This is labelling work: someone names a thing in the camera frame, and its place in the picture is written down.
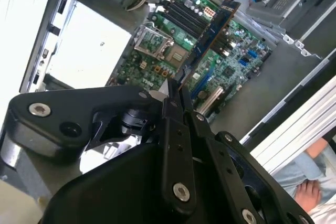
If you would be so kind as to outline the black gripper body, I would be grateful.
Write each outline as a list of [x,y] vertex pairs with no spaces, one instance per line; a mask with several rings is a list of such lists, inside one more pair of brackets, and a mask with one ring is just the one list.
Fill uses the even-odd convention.
[[64,185],[42,223],[235,223],[185,144],[144,144]]

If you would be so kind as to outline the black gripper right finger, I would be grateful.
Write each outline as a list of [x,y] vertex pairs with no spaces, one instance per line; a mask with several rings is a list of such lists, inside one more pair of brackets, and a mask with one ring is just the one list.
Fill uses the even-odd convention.
[[197,195],[205,197],[216,223],[313,223],[232,134],[211,132],[193,110],[187,87],[181,88],[180,97],[194,160],[204,169],[197,176],[203,182]]

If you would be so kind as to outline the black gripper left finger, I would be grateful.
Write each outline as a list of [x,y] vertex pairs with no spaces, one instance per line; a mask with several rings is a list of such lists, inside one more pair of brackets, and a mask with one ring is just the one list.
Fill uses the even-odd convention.
[[163,100],[136,86],[20,94],[6,113],[6,163],[31,196],[50,202],[70,181],[139,145],[181,143],[192,156],[181,88],[168,80]]

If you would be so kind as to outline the person's hand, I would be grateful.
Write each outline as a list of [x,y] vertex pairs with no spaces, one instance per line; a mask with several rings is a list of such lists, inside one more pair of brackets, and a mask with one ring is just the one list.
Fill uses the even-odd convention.
[[310,212],[319,204],[321,196],[319,182],[306,180],[297,187],[295,201],[305,212]]

